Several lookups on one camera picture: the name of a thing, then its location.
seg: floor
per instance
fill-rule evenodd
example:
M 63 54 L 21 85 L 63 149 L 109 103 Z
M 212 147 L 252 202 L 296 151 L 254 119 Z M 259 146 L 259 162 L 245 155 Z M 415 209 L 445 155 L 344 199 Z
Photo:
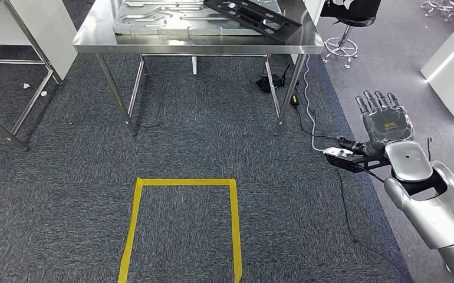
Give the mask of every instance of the floor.
M 367 28 L 353 28 L 350 39 L 359 46 L 359 57 L 349 70 L 344 60 L 326 64 L 333 87 L 347 121 L 357 140 L 366 133 L 354 97 L 363 90 L 392 92 L 404 105 L 414 124 L 415 140 L 425 147 L 432 137 L 432 157 L 454 173 L 454 118 L 431 87 L 420 69 L 454 31 L 454 18 L 444 22 L 433 13 L 424 16 L 422 0 L 382 1 L 376 22 Z M 321 18 L 323 38 L 341 36 L 344 26 L 332 25 L 334 19 Z M 378 170 L 388 176 L 388 170 Z M 425 247 L 376 180 L 372 181 L 389 219 L 397 243 L 415 282 L 453 282 L 436 251 Z
M 79 25 L 89 5 L 64 3 Z M 0 47 L 0 57 L 33 56 Z M 138 56 L 106 59 L 129 101 Z M 290 60 L 273 56 L 272 71 Z M 20 131 L 31 150 L 0 138 L 0 282 L 116 282 L 138 176 L 236 179 L 246 282 L 410 282 L 364 176 L 338 175 L 311 150 L 294 109 L 274 136 L 272 100 L 255 84 L 262 58 L 200 58 L 197 76 L 188 57 L 148 63 L 138 135 L 128 134 L 95 56 L 80 54 Z M 0 66 L 0 121 L 13 124 L 44 74 Z M 318 55 L 307 79 L 319 132 L 350 134 Z M 393 264 L 353 241 L 344 203 L 354 237 Z M 232 282 L 229 205 L 225 187 L 145 188 L 129 282 Z

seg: metal tray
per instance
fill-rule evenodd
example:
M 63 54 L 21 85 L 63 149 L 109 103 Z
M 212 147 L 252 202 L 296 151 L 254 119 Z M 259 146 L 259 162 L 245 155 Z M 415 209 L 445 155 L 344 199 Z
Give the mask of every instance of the metal tray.
M 255 3 L 281 13 L 277 0 Z M 202 0 L 124 1 L 113 31 L 124 35 L 260 35 L 204 6 Z

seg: yellow tape square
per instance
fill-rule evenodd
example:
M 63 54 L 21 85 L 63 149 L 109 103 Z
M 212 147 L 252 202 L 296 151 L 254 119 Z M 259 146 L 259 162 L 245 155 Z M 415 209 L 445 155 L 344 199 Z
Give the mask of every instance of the yellow tape square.
M 124 246 L 123 256 L 119 268 L 118 283 L 126 283 L 128 270 L 130 268 L 130 257 L 133 249 L 133 239 L 137 228 L 137 217 L 139 214 L 140 198 L 144 186 L 228 186 L 231 203 L 231 224 L 232 224 L 232 258 L 234 269 L 234 283 L 241 281 L 241 233 L 239 232 L 239 209 L 238 192 L 236 180 L 234 179 L 141 179 L 137 178 L 133 192 L 133 203 L 131 205 L 130 226 Z

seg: cable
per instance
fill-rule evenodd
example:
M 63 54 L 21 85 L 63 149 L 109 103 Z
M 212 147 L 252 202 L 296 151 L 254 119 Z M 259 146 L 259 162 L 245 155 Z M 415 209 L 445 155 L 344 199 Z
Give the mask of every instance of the cable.
M 312 148 L 317 150 L 318 152 L 323 152 L 324 149 L 318 149 L 315 147 L 314 145 L 314 132 L 315 132 L 315 120 L 314 118 L 312 117 L 312 115 L 310 114 L 309 112 L 309 107 L 310 107 L 310 100 L 308 99 L 307 97 L 307 89 L 308 89 L 308 81 L 307 81 L 307 73 L 309 72 L 309 68 L 308 68 L 308 61 L 310 60 L 310 55 L 307 55 L 307 63 L 305 64 L 307 66 L 307 70 L 305 71 L 304 73 L 304 81 L 305 81 L 305 90 L 304 90 L 304 95 L 305 95 L 305 99 L 307 100 L 307 115 L 310 117 L 310 120 L 312 120 Z
M 393 262 L 391 261 L 388 257 L 382 255 L 381 253 L 375 251 L 374 249 L 366 246 L 365 244 L 361 243 L 355 236 L 354 234 L 352 233 L 352 229 L 350 228 L 350 221 L 348 220 L 348 210 L 347 210 L 347 204 L 345 202 L 345 193 L 344 193 L 344 189 L 343 189 L 343 179 L 341 178 L 341 175 L 340 175 L 340 172 L 335 169 L 336 173 L 338 174 L 338 178 L 340 179 L 340 191 L 341 191 L 341 200 L 343 202 L 343 208 L 345 210 L 345 220 L 347 222 L 347 229 L 348 229 L 348 234 L 350 235 L 350 237 L 352 238 L 352 242 L 353 243 L 358 243 L 360 246 L 362 246 L 363 248 L 367 249 L 368 251 L 370 252 L 373 252 L 377 255 L 379 255 L 380 257 L 382 257 L 383 259 L 385 259 L 387 262 L 389 262 L 393 267 L 395 267 L 405 278 L 407 278 L 408 280 L 410 280 L 411 282 L 414 283 L 414 281 L 411 279 L 410 276 L 406 275 L 402 270 L 400 270 L 400 268 Z
M 334 140 L 335 142 L 338 142 L 338 139 L 335 138 L 335 137 L 329 137 L 329 136 L 322 136 L 322 135 L 319 135 L 319 134 L 312 134 L 311 132 L 307 131 L 305 128 L 304 128 L 304 125 L 302 124 L 302 115 L 300 115 L 300 111 L 298 110 L 298 107 L 295 107 L 295 109 L 297 110 L 297 114 L 298 114 L 298 119 L 300 121 L 300 127 L 302 128 L 302 131 L 306 132 L 307 134 L 311 135 L 311 136 L 314 136 L 314 137 L 322 137 L 324 139 L 330 139 L 330 140 Z
M 385 180 L 383 180 L 382 178 L 380 178 L 378 175 L 376 175 L 375 173 L 369 171 L 368 169 L 364 168 L 363 166 L 360 166 L 359 164 L 356 164 L 356 168 L 359 168 L 361 169 L 362 171 L 368 173 L 369 175 L 375 177 L 378 181 L 382 182 L 382 183 L 385 183 Z
M 432 161 L 432 153 L 430 152 L 430 142 L 432 141 L 431 137 L 427 138 L 427 151 L 429 153 L 429 161 Z

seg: chrome stool base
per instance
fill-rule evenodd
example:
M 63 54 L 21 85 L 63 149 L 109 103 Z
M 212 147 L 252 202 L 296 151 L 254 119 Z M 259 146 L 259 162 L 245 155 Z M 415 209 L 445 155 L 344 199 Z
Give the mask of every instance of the chrome stool base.
M 451 0 L 428 0 L 422 5 L 422 8 L 427 5 L 430 6 L 430 10 L 425 14 L 426 17 L 429 17 L 435 10 L 448 13 L 448 17 L 444 19 L 445 22 L 448 22 L 450 17 L 454 17 L 454 2 Z
M 348 35 L 350 33 L 350 26 L 347 26 L 345 29 L 345 33 L 342 37 L 332 37 L 326 40 L 324 46 L 328 50 L 328 55 L 324 57 L 323 62 L 328 63 L 328 58 L 331 55 L 335 55 L 338 57 L 346 57 L 347 63 L 343 65 L 345 69 L 350 69 L 351 57 L 357 58 L 357 51 L 358 47 L 354 41 L 348 39 Z

